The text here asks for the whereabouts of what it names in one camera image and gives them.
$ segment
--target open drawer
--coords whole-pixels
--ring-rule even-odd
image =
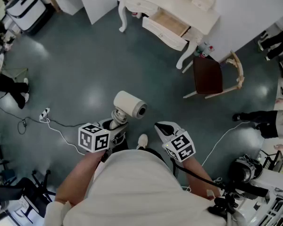
[[[142,26],[173,49],[181,51],[187,44],[182,36],[188,31],[189,25],[161,8],[151,17],[144,17]]]

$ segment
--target brown chair seat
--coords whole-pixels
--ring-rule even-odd
[[[218,94],[223,91],[222,72],[217,61],[195,57],[193,62],[194,79],[198,94]]]

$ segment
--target white cylinder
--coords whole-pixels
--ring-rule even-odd
[[[113,104],[118,109],[136,119],[144,117],[147,110],[146,102],[123,90],[118,92],[117,96],[115,96]]]

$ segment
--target white dressing table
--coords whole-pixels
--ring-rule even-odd
[[[192,4],[192,0],[119,0],[118,12],[122,20],[120,32],[127,27],[125,8],[131,12],[141,13],[144,17],[142,26],[158,36],[173,49],[182,51],[189,41],[187,50],[177,62],[182,69],[183,61],[189,57],[204,35],[207,35],[219,18],[212,9],[204,11]]]

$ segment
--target wooden chair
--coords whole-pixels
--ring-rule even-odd
[[[239,77],[237,79],[237,85],[223,90],[220,64],[212,59],[196,57],[193,61],[196,91],[184,96],[183,98],[186,99],[196,94],[204,94],[208,95],[205,97],[207,99],[235,89],[241,89],[244,81],[242,64],[233,51],[231,51],[231,54],[233,59],[229,58],[226,62],[233,64],[238,70]]]

